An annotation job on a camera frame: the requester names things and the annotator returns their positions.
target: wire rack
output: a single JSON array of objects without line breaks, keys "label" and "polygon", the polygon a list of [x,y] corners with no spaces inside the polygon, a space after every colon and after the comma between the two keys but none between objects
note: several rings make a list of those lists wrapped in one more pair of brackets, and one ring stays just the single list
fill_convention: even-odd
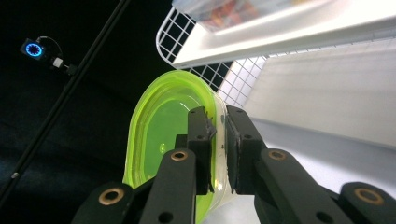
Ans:
[{"label": "wire rack", "polygon": [[[164,61],[174,66],[173,61],[189,37],[195,24],[196,22],[193,19],[178,12],[174,8],[169,11],[156,36],[157,50]],[[226,104],[243,107],[257,77],[264,67],[265,61],[269,58],[317,50],[342,48],[354,44],[364,44],[367,42],[395,38],[395,36],[396,31],[394,29],[377,31],[372,34],[370,40],[315,49],[279,52],[277,54],[238,59],[233,62],[188,67],[183,68],[183,70],[189,71],[203,79],[212,90],[218,93]]]}]

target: green plastic container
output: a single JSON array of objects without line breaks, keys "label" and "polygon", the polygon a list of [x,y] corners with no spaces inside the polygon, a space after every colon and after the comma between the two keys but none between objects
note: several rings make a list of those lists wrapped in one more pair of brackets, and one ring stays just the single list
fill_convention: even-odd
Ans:
[{"label": "green plastic container", "polygon": [[123,182],[134,189],[157,174],[163,154],[174,149],[177,134],[187,133],[188,112],[204,106],[217,128],[212,140],[212,184],[215,193],[197,196],[196,221],[224,201],[230,192],[224,152],[225,104],[196,75],[172,71],[154,80],[140,98],[132,116]]}]

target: black background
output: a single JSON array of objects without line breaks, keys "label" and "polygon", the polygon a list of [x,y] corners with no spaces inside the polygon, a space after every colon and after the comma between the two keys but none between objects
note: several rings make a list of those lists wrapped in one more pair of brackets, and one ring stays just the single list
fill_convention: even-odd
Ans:
[{"label": "black background", "polygon": [[[54,38],[79,65],[118,1],[0,2],[0,187],[12,175],[69,77],[20,53],[26,38]],[[129,123],[146,87],[173,68],[155,48],[171,1],[132,1],[33,162],[0,223],[70,223],[96,187],[121,181]]]}]

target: black metal bar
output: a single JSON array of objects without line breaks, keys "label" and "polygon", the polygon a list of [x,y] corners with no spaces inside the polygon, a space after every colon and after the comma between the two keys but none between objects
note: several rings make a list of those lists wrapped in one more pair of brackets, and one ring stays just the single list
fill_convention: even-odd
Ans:
[{"label": "black metal bar", "polygon": [[263,150],[261,160],[256,162],[256,169],[268,187],[284,223],[352,223],[288,152],[280,149]]},{"label": "black metal bar", "polygon": [[128,7],[130,0],[120,0],[117,4],[116,8],[114,9],[111,16],[108,18],[106,24],[102,28],[99,35],[96,37],[94,42],[92,43],[90,49],[88,50],[87,54],[81,61],[78,70],[74,76],[71,77],[67,85],[64,87],[63,92],[59,96],[57,102],[52,107],[51,111],[47,115],[46,119],[44,120],[43,124],[41,125],[40,129],[38,130],[37,134],[35,135],[34,139],[30,142],[29,146],[23,151],[22,156],[20,157],[13,174],[10,175],[9,180],[7,183],[1,188],[0,190],[0,209],[6,203],[6,200],[11,193],[11,191],[17,185],[19,179],[25,172],[25,170],[30,165],[33,157],[35,156],[36,152],[44,142],[45,138],[47,137],[50,129],[52,128],[53,124],[59,118],[61,111],[64,109],[64,106],[67,104],[71,94],[76,90],[76,87],[83,79],[85,73],[87,72],[90,64],[92,63],[93,59],[95,58],[96,54],[98,53],[99,49],[105,43],[108,35],[110,34],[111,30],[117,23],[118,19],[120,18],[122,12],[125,8]]},{"label": "black metal bar", "polygon": [[248,114],[235,106],[227,105],[227,166],[232,189],[238,194],[255,194],[254,161],[266,145]]},{"label": "black metal bar", "polygon": [[341,189],[339,204],[355,223],[396,223],[395,199],[375,186],[347,183]]},{"label": "black metal bar", "polygon": [[210,190],[213,192],[211,184],[211,158],[212,146],[211,137],[214,130],[211,120],[205,114],[203,106],[196,107],[189,112],[187,148],[195,153],[197,164],[197,194],[206,195]]},{"label": "black metal bar", "polygon": [[195,181],[195,155],[191,150],[165,153],[139,223],[195,223]]}]

